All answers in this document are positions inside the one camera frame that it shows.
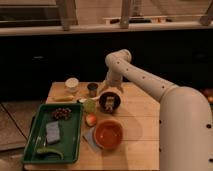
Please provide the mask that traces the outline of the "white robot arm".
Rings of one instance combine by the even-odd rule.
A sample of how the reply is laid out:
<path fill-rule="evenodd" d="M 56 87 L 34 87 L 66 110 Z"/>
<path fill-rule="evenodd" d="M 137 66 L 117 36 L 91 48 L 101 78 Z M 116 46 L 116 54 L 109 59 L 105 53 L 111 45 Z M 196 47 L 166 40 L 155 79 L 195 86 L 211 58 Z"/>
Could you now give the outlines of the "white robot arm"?
<path fill-rule="evenodd" d="M 122 49 L 105 57 L 104 87 L 128 79 L 160 103 L 160 171 L 213 171 L 213 112 L 198 90 L 178 86 L 131 64 Z"/>

